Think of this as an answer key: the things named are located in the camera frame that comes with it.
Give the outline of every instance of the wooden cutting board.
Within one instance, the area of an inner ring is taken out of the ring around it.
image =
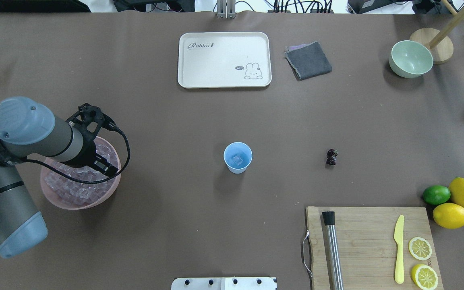
[[[306,217],[311,244],[313,290],[332,289],[324,245],[324,239],[327,241],[327,238],[322,211],[336,213],[336,235],[346,290],[420,290],[411,279],[411,268],[420,263],[436,271],[439,278],[436,289],[443,290],[433,236],[424,207],[308,206]],[[394,229],[400,215],[405,216],[403,284],[397,284],[394,280]],[[425,238],[433,248],[433,255],[427,261],[417,260],[409,253],[409,240],[416,236]]]

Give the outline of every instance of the lemon slice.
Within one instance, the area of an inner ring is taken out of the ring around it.
[[[422,290],[434,290],[438,287],[438,275],[433,268],[427,265],[416,264],[411,269],[411,278],[414,284]]]
[[[415,259],[425,261],[431,257],[433,249],[426,239],[414,237],[409,241],[409,252]]]

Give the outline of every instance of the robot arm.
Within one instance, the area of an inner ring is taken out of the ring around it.
[[[87,127],[97,123],[96,130]],[[0,104],[0,255],[22,253],[48,235],[14,165],[38,153],[70,167],[90,166],[109,178],[119,174],[96,153],[94,138],[100,128],[121,132],[97,107],[84,104],[68,121],[27,97],[11,97]]]

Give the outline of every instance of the gray cloth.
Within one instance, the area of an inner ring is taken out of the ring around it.
[[[332,71],[332,66],[317,41],[300,46],[290,46],[285,55],[299,80]]]

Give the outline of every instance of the yellow knife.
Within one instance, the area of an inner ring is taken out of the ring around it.
[[[402,284],[404,282],[404,257],[403,244],[404,239],[404,216],[400,215],[395,225],[394,240],[396,242],[396,264],[395,264],[395,282]]]

